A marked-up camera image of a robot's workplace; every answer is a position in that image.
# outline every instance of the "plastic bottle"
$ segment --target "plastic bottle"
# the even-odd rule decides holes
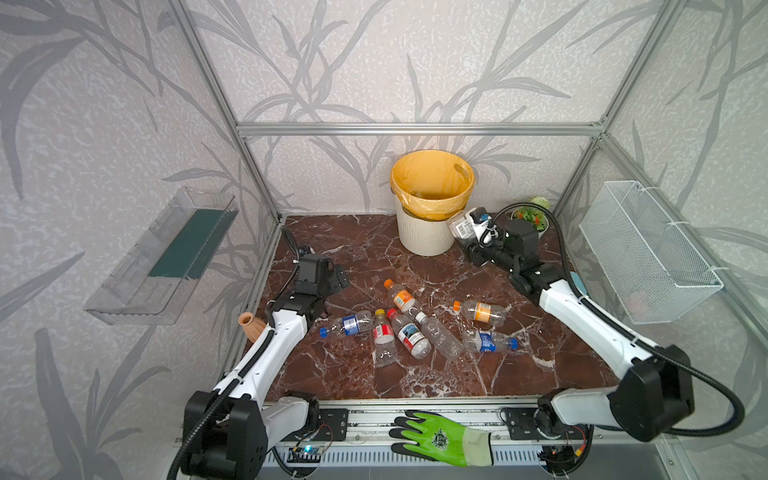
[[[397,362],[395,331],[386,319],[384,310],[378,309],[373,319],[373,365],[376,368]]]
[[[518,339],[490,330],[466,330],[462,332],[462,343],[472,352],[503,353],[518,349]]]
[[[467,320],[490,323],[493,326],[503,325],[507,317],[503,306],[475,300],[467,300],[463,305],[460,302],[454,302],[453,311],[460,312]]]
[[[424,312],[417,313],[416,320],[422,327],[424,336],[449,362],[458,358],[459,353],[463,350],[462,344],[445,328],[440,320],[434,316],[427,316]]]
[[[320,327],[320,338],[331,339],[339,336],[356,335],[373,330],[373,315],[370,310],[327,320],[327,326]]]
[[[392,323],[392,329],[395,330],[395,335],[406,346],[411,355],[417,359],[423,359],[429,355],[432,351],[432,344],[419,331],[413,320],[397,313],[395,309],[389,309],[387,316]]]
[[[409,310],[421,309],[421,304],[413,298],[413,295],[406,290],[406,286],[401,283],[395,283],[392,279],[387,279],[384,282],[384,287],[388,290],[389,298],[392,299],[395,306],[400,309],[401,312],[407,313]]]

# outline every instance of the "glove cuff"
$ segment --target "glove cuff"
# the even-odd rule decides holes
[[[482,430],[466,429],[462,437],[464,458],[467,466],[487,467],[493,465],[491,455],[491,434]]]

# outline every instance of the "leaf pattern wallpaper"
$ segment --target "leaf pattern wallpaper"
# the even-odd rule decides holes
[[[661,1],[190,0],[239,122],[600,118]],[[585,137],[252,137],[287,213],[387,213],[391,166],[425,148],[475,168],[472,203],[560,191]]]
[[[768,124],[768,2],[692,2],[627,101],[611,134],[723,259],[768,305],[768,200],[764,141]],[[624,180],[599,154],[564,209],[568,246],[590,294],[624,312],[578,224],[606,180]],[[768,468],[768,357],[721,294],[672,323],[634,326],[675,343],[691,361],[739,395],[744,424],[728,435],[682,439],[699,478],[763,478]],[[728,405],[694,382],[704,427]]]
[[[163,2],[0,3],[0,478],[159,478],[274,228]],[[83,310],[182,186],[240,214],[173,326]]]

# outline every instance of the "green glove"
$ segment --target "green glove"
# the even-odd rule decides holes
[[[493,465],[490,433],[468,429],[436,413],[406,410],[406,415],[395,419],[395,425],[401,428],[389,430],[389,436],[415,444],[395,443],[394,453],[457,467]]]

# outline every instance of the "trash can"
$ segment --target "trash can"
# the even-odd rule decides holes
[[[439,150],[404,155],[392,167],[389,185],[399,200],[402,245],[433,257],[453,244],[447,220],[463,210],[475,187],[475,172],[462,158]]]

